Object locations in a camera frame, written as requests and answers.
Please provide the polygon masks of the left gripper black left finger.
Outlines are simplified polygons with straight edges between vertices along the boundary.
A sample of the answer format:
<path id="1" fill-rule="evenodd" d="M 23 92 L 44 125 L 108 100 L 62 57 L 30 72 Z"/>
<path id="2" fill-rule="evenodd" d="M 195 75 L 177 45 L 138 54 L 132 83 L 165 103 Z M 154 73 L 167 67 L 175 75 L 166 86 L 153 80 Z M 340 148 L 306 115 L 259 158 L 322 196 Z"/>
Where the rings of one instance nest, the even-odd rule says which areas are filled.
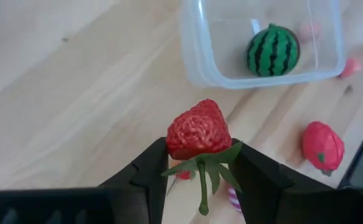
<path id="1" fill-rule="evenodd" d="M 99 188 L 109 193 L 114 223 L 154 224 L 163 219 L 168 156 L 165 138 L 153 142 Z"/>

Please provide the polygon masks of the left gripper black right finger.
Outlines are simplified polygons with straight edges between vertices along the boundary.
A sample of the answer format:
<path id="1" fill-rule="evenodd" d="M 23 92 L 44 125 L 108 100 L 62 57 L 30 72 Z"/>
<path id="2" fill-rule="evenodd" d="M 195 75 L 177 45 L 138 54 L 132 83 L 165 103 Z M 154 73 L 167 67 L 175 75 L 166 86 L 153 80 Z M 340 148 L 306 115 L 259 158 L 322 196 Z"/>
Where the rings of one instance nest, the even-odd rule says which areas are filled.
<path id="1" fill-rule="evenodd" d="M 331 190 L 242 144 L 230 170 L 242 191 L 237 198 L 246 223 L 336 223 L 337 212 L 321 192 Z"/>

